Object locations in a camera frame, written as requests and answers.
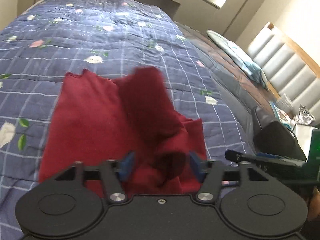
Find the crumpled silver foil bag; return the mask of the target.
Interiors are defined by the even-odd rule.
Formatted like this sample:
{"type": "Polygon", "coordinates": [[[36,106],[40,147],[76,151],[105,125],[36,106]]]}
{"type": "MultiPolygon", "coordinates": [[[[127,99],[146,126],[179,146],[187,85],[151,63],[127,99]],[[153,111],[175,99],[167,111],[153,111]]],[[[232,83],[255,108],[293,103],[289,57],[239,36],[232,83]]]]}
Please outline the crumpled silver foil bag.
{"type": "Polygon", "coordinates": [[[298,113],[293,117],[295,123],[301,125],[310,125],[316,119],[311,112],[302,104],[299,106],[298,113]]]}

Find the padded white wooden headboard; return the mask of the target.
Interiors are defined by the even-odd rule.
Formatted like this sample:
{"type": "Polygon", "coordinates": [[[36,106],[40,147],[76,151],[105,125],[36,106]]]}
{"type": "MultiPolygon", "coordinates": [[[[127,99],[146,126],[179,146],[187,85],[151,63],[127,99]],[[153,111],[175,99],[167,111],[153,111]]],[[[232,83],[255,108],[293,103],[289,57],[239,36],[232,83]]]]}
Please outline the padded white wooden headboard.
{"type": "Polygon", "coordinates": [[[268,22],[246,50],[263,70],[276,98],[287,96],[290,113],[306,107],[319,123],[319,65],[295,41],[268,22]]]}

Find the printed paper packet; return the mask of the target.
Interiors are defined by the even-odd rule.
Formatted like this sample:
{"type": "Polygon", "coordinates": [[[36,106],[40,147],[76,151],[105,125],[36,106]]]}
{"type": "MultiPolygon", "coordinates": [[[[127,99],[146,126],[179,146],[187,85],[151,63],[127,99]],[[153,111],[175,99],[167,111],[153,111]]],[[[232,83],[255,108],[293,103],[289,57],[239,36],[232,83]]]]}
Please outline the printed paper packet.
{"type": "Polygon", "coordinates": [[[290,113],[293,110],[293,103],[286,94],[283,94],[276,102],[269,102],[274,116],[289,130],[293,130],[295,122],[291,119],[290,113]]]}

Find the green box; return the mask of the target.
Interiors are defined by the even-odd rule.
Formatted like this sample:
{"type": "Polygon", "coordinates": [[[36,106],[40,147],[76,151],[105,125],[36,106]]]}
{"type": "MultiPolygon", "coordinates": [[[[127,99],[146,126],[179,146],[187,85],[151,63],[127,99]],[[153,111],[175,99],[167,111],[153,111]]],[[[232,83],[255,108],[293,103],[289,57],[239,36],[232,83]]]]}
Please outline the green box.
{"type": "Polygon", "coordinates": [[[310,142],[307,163],[308,164],[319,163],[319,155],[320,155],[320,131],[319,129],[314,129],[311,134],[311,142],[310,142]]]}

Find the white teal floral pillow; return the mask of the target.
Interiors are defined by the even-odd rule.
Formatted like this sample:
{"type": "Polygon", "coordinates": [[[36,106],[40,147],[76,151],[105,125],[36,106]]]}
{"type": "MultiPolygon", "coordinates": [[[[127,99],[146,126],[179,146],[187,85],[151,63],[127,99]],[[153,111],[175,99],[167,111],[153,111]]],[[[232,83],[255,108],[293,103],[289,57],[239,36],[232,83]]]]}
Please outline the white teal floral pillow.
{"type": "Polygon", "coordinates": [[[222,49],[240,69],[255,83],[268,90],[268,80],[262,68],[255,63],[237,44],[223,37],[219,33],[207,30],[208,37],[222,49]]]}

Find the dark red shirt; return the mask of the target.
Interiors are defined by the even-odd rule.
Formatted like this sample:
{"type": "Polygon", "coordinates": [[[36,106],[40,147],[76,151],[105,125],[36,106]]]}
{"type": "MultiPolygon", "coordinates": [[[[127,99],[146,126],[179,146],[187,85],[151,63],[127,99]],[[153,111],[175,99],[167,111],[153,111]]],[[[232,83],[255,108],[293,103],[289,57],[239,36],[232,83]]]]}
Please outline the dark red shirt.
{"type": "Polygon", "coordinates": [[[40,165],[45,181],[76,161],[86,166],[133,152],[128,195],[194,193],[200,184],[189,154],[206,158],[201,119],[189,119],[171,103],[161,72],[136,68],[110,80],[84,70],[67,73],[49,126],[40,165]]]}

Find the blue plaid floral quilt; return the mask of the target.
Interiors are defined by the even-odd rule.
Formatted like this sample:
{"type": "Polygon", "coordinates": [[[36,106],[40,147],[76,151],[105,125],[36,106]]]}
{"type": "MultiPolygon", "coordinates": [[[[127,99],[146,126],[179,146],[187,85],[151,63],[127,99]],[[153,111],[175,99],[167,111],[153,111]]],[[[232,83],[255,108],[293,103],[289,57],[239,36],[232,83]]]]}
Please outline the blue plaid floral quilt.
{"type": "Polygon", "coordinates": [[[37,185],[48,128],[67,72],[115,79],[162,71],[175,109],[202,119],[208,158],[253,153],[219,60],[202,54],[161,9],[132,0],[46,0],[1,31],[1,239],[19,239],[17,200],[37,185]]]}

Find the black bag on bed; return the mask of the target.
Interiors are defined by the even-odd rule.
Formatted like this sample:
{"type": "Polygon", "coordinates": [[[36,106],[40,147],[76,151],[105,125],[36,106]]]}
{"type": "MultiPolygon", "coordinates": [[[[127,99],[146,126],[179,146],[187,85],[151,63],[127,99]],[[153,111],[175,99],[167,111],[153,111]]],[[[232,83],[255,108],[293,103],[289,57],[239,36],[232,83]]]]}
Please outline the black bag on bed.
{"type": "Polygon", "coordinates": [[[306,161],[292,132],[260,106],[252,109],[253,142],[261,153],[306,161]]]}

